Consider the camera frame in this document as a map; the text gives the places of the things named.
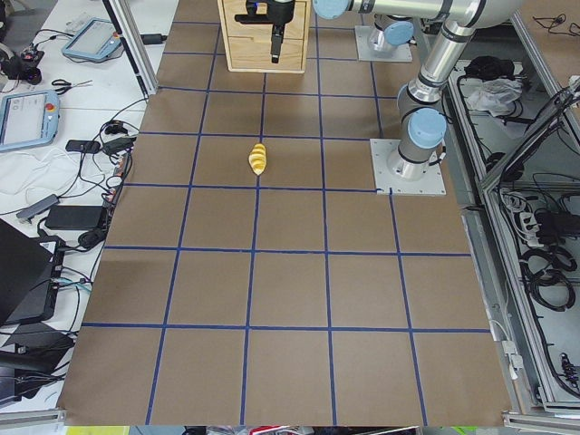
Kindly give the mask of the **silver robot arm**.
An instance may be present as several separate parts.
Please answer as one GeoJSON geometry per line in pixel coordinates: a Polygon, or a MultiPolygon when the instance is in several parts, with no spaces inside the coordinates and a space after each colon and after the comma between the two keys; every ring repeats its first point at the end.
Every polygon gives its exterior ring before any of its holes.
{"type": "MultiPolygon", "coordinates": [[[[266,14],[266,23],[272,25],[270,56],[272,63],[278,63],[284,41],[285,25],[293,17],[290,14],[266,14]]],[[[402,46],[407,46],[414,34],[414,25],[410,18],[396,18],[384,14],[374,16],[373,26],[358,25],[355,35],[361,38],[358,42],[359,56],[367,53],[370,59],[395,58],[402,46]]]]}
{"type": "Polygon", "coordinates": [[[387,158],[389,171],[400,179],[419,180],[440,145],[447,121],[434,105],[441,88],[478,29],[505,22],[521,1],[315,1],[314,10],[332,20],[346,12],[436,19],[444,22],[418,75],[401,88],[397,99],[401,140],[387,158]]]}

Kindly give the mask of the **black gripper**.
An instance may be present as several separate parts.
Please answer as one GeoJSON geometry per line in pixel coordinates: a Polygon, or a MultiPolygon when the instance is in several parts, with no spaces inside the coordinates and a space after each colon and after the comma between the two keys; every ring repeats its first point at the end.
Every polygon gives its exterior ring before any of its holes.
{"type": "Polygon", "coordinates": [[[271,62],[279,63],[282,44],[284,41],[284,25],[294,18],[295,1],[257,0],[246,1],[246,13],[236,14],[234,19],[241,24],[272,24],[271,34],[271,62]],[[259,14],[259,4],[266,5],[266,12],[259,14]]]}

